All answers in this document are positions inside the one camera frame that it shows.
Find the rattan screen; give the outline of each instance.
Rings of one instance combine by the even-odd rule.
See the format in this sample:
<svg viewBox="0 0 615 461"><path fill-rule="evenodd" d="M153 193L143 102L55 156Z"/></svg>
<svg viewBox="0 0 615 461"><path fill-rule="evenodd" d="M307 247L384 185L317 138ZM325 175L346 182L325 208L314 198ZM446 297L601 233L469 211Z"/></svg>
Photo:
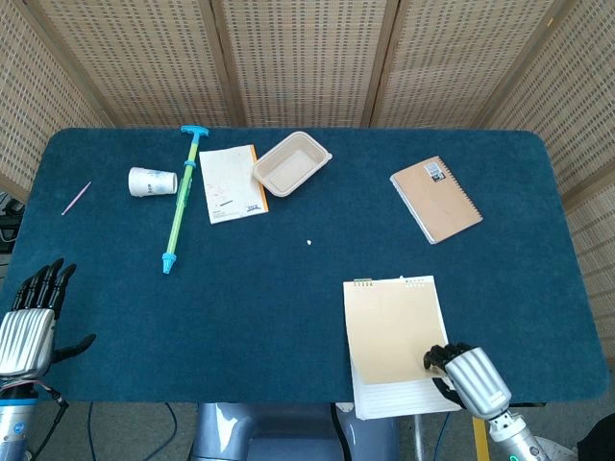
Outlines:
<svg viewBox="0 0 615 461"><path fill-rule="evenodd" d="M12 2L0 2L0 30L0 173L25 201L49 137L103 122Z"/></svg>
<svg viewBox="0 0 615 461"><path fill-rule="evenodd" d="M224 0L247 124L358 126L385 3Z"/></svg>
<svg viewBox="0 0 615 461"><path fill-rule="evenodd" d="M578 2L489 123L540 134L561 193L615 158L614 62L615 2Z"/></svg>
<svg viewBox="0 0 615 461"><path fill-rule="evenodd" d="M229 125L198 0L40 0L123 125Z"/></svg>
<svg viewBox="0 0 615 461"><path fill-rule="evenodd" d="M374 125L466 127L551 1L410 1Z"/></svg>
<svg viewBox="0 0 615 461"><path fill-rule="evenodd" d="M615 357L615 185L568 213L605 352Z"/></svg>

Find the notepad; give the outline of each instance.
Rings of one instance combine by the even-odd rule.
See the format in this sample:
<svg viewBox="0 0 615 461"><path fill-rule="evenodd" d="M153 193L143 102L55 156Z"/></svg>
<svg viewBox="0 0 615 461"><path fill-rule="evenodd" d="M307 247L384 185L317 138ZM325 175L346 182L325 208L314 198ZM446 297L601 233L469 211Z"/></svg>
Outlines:
<svg viewBox="0 0 615 461"><path fill-rule="evenodd" d="M432 382L445 375L423 366L425 352L448 343L433 277L347 281L343 289L357 416L459 409Z"/></svg>
<svg viewBox="0 0 615 461"><path fill-rule="evenodd" d="M262 185L252 176L254 146L239 146L199 155L209 221L212 224L266 213Z"/></svg>
<svg viewBox="0 0 615 461"><path fill-rule="evenodd" d="M482 221L482 216L440 157L398 171L391 182L431 244Z"/></svg>

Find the beige notepad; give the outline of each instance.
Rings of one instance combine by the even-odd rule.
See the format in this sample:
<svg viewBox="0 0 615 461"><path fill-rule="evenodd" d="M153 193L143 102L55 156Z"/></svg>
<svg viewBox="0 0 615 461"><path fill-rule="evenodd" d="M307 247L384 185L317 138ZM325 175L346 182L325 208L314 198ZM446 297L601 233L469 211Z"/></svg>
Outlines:
<svg viewBox="0 0 615 461"><path fill-rule="evenodd" d="M344 282L350 355L365 384L428 379L431 346L447 344L433 277Z"/></svg>
<svg viewBox="0 0 615 461"><path fill-rule="evenodd" d="M440 157L398 171L391 182L432 244L482 221Z"/></svg>
<svg viewBox="0 0 615 461"><path fill-rule="evenodd" d="M456 411L433 377L423 355L447 343L433 277L344 283L346 328L353 394L362 420Z"/></svg>

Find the dark teal table surface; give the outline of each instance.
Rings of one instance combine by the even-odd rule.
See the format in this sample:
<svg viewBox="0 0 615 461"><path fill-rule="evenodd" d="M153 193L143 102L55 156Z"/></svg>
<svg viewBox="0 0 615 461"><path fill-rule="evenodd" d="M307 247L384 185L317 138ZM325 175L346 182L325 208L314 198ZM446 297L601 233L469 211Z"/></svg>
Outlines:
<svg viewBox="0 0 615 461"><path fill-rule="evenodd" d="M74 400L352 400L342 281L434 275L451 341L484 347L516 401L607 383L552 167L526 132L307 130L332 160L270 211L209 224L200 168L170 276L174 196L131 197L133 166L180 176L178 130L65 130L46 148L0 307L59 256L78 265L56 342L98 338L46 381ZM291 130L213 129L201 150ZM484 220L438 245L389 177L441 156ZM68 212L62 210L88 181Z"/></svg>

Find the robotic hand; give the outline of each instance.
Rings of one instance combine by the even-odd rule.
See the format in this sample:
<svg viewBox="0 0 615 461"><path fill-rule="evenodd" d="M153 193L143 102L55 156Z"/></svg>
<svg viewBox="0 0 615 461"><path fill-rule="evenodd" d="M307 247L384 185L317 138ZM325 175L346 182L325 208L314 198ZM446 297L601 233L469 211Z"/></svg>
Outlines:
<svg viewBox="0 0 615 461"><path fill-rule="evenodd" d="M448 375L456 391L435 378L438 390L475 417L488 421L489 435L507 451L510 461L551 461L523 417L508 409L510 391L481 348L463 343L433 346L423 364L426 369L433 365Z"/></svg>
<svg viewBox="0 0 615 461"><path fill-rule="evenodd" d="M0 461L22 461L38 393L35 384L47 391L60 406L36 459L68 408L55 389L40 382L53 363L84 352L96 335L86 336L78 345L54 350L56 321L68 280L77 266L70 264L59 273L64 261L43 266L20 286L0 326Z"/></svg>

